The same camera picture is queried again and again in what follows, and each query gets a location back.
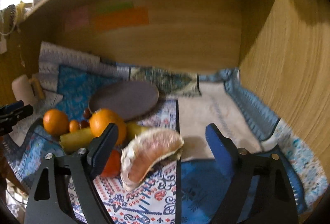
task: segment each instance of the cable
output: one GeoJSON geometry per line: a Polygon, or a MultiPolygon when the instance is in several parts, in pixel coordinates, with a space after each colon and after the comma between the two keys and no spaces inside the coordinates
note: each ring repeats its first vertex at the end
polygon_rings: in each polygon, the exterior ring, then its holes
{"type": "Polygon", "coordinates": [[[23,204],[23,205],[27,205],[26,203],[23,203],[22,201],[17,200],[14,196],[11,195],[11,193],[6,189],[6,191],[8,192],[8,194],[10,195],[11,198],[13,198],[16,202],[23,204]]]}
{"type": "MultiPolygon", "coordinates": [[[[0,15],[1,15],[2,23],[3,23],[3,25],[5,25],[5,20],[3,19],[3,16],[2,16],[2,12],[1,12],[1,11],[0,11],[0,15]]],[[[17,8],[16,8],[16,6],[15,6],[15,20],[14,20],[14,23],[13,23],[13,27],[12,27],[12,29],[11,29],[8,33],[6,33],[6,34],[3,34],[2,32],[0,32],[1,35],[3,35],[3,36],[7,36],[7,35],[10,35],[10,34],[14,31],[15,26],[16,26],[17,17],[18,17],[18,12],[17,12],[17,8]]]]}

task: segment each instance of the blue gripper pad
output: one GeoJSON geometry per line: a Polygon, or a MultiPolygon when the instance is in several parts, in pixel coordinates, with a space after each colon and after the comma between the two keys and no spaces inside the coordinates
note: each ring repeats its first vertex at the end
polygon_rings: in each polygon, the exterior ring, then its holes
{"type": "Polygon", "coordinates": [[[221,173],[232,178],[238,159],[238,152],[234,143],[229,138],[224,137],[214,123],[206,127],[205,138],[221,173]]]}

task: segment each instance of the patchwork tablecloth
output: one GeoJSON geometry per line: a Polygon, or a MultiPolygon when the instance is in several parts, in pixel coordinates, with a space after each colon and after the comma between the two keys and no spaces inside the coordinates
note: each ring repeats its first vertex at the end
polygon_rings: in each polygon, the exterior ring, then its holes
{"type": "MultiPolygon", "coordinates": [[[[205,127],[209,123],[215,123],[237,147],[265,156],[278,153],[297,196],[299,213],[311,208],[328,186],[323,168],[309,147],[283,119],[241,87],[236,69],[211,76],[174,74],[107,62],[98,56],[42,43],[38,76],[47,97],[36,111],[39,117],[56,107],[69,119],[82,120],[89,97],[99,87],[123,79],[149,81],[160,90],[157,106],[137,119],[138,123],[180,132],[185,139],[185,162],[166,160],[158,164],[130,193],[123,190],[120,178],[97,177],[94,183],[115,223],[210,221],[230,181],[219,172],[206,143],[205,127]]],[[[64,154],[38,123],[31,127],[18,124],[14,133],[4,137],[3,145],[9,164],[27,189],[46,153],[64,154]]],[[[72,181],[69,193],[77,218],[84,221],[72,181]]],[[[249,204],[243,208],[240,220],[249,216],[249,208],[249,204]]]]}

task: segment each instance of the white tag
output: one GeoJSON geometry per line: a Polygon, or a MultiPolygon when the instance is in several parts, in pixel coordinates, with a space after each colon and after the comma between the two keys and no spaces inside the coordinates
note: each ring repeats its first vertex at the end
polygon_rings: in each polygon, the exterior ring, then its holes
{"type": "Polygon", "coordinates": [[[7,51],[7,40],[3,35],[1,35],[1,41],[0,41],[0,55],[5,53],[7,51]]]}

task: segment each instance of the white cord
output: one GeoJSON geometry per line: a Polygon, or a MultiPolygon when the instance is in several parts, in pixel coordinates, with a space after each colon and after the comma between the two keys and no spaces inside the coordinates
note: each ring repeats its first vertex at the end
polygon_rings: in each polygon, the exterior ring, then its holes
{"type": "MultiPolygon", "coordinates": [[[[1,15],[2,23],[5,26],[5,21],[3,19],[3,16],[2,16],[2,12],[1,11],[0,11],[0,15],[1,15]]],[[[10,35],[14,31],[15,26],[16,26],[17,17],[18,17],[18,13],[17,13],[17,8],[15,6],[15,20],[14,20],[14,23],[13,23],[13,27],[12,27],[12,29],[8,33],[3,34],[2,32],[0,32],[1,35],[7,36],[7,35],[10,35]]]]}

